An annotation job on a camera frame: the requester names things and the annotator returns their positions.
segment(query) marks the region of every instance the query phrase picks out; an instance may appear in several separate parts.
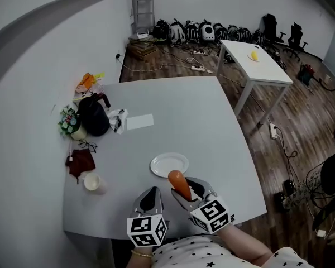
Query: office chair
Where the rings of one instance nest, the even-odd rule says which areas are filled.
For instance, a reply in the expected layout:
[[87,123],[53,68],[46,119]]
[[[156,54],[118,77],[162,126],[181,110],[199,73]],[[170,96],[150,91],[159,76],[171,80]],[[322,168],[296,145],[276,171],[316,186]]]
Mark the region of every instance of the office chair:
[[291,58],[293,57],[293,55],[295,55],[298,61],[300,61],[300,57],[295,51],[303,52],[305,45],[308,45],[308,43],[303,42],[304,43],[303,47],[299,45],[300,40],[302,39],[302,36],[303,36],[303,32],[302,32],[302,28],[298,24],[294,23],[294,25],[292,25],[290,29],[291,29],[291,34],[290,34],[290,38],[288,39],[288,44],[291,47],[291,49],[284,49],[283,51],[290,52]]
[[265,41],[269,44],[271,48],[274,49],[274,51],[279,52],[278,48],[275,47],[273,44],[275,42],[279,43],[284,43],[282,37],[285,35],[285,33],[280,32],[280,37],[277,37],[277,21],[275,17],[272,14],[267,14],[266,16],[263,17],[263,22],[264,22],[264,36],[265,36]]

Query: table leg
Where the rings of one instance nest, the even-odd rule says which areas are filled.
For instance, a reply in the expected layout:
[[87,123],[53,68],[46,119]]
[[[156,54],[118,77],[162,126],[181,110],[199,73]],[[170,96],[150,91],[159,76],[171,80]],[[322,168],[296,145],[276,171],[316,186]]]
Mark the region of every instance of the table leg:
[[225,53],[226,53],[226,49],[223,47],[223,45],[221,45],[221,50],[219,51],[219,60],[218,60],[218,65],[217,65],[217,72],[216,72],[217,77],[219,77],[219,75],[221,74]]
[[278,105],[286,91],[288,90],[289,86],[283,87],[280,91],[278,96],[274,99],[273,105],[267,110],[267,112],[263,115],[262,119],[259,121],[260,124],[263,124],[266,119],[268,118],[269,114],[272,112],[272,110]]
[[242,92],[241,97],[239,98],[236,107],[234,108],[234,115],[238,116],[242,110],[243,105],[245,105],[246,100],[248,96],[250,95],[253,86],[255,85],[254,82],[251,82],[250,80],[247,81],[247,84],[245,86],[245,89]]

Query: white table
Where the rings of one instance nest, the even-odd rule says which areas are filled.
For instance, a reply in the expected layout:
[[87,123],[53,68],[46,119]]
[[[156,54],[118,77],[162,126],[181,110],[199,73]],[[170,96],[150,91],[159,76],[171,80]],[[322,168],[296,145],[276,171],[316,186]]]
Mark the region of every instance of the white table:
[[[293,84],[293,81],[261,47],[254,44],[227,40],[221,40],[221,43],[216,76],[221,74],[224,54],[227,50],[236,64],[241,68],[247,79],[245,89],[243,90],[242,95],[234,108],[236,116],[238,116],[241,112],[242,107],[245,104],[247,97],[250,95],[254,85],[258,84],[282,87],[272,106],[266,111],[260,120],[260,123],[263,124],[272,110],[280,102],[288,87]],[[253,51],[257,53],[259,61],[253,61],[249,58]]]
[[170,220],[168,237],[203,231],[192,225],[187,212],[171,195],[171,185],[154,175],[150,161],[165,152],[189,160],[186,176],[208,181],[241,223],[266,213],[264,198],[246,140],[215,76],[166,78],[108,85],[104,91],[112,109],[126,108],[128,117],[152,114],[154,125],[111,129],[92,153],[95,173],[108,183],[105,195],[87,192],[83,182],[67,174],[64,191],[64,229],[102,238],[128,239],[126,218],[134,200],[158,186],[164,218]]

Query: star print shirt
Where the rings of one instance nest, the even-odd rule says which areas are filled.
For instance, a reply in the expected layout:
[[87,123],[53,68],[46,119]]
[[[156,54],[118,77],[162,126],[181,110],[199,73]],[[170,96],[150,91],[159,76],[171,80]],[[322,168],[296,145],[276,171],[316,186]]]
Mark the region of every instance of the star print shirt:
[[[255,265],[229,252],[218,236],[194,236],[159,247],[152,268],[253,268]],[[312,268],[290,247],[278,250],[262,268]]]

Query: bracelet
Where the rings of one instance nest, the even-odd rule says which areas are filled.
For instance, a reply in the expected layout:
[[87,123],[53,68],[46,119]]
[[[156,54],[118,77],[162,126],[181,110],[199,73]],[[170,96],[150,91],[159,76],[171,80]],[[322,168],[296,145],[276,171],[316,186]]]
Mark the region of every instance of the bracelet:
[[152,258],[152,254],[143,254],[143,253],[140,253],[140,252],[136,252],[134,249],[132,249],[131,252],[136,256]]

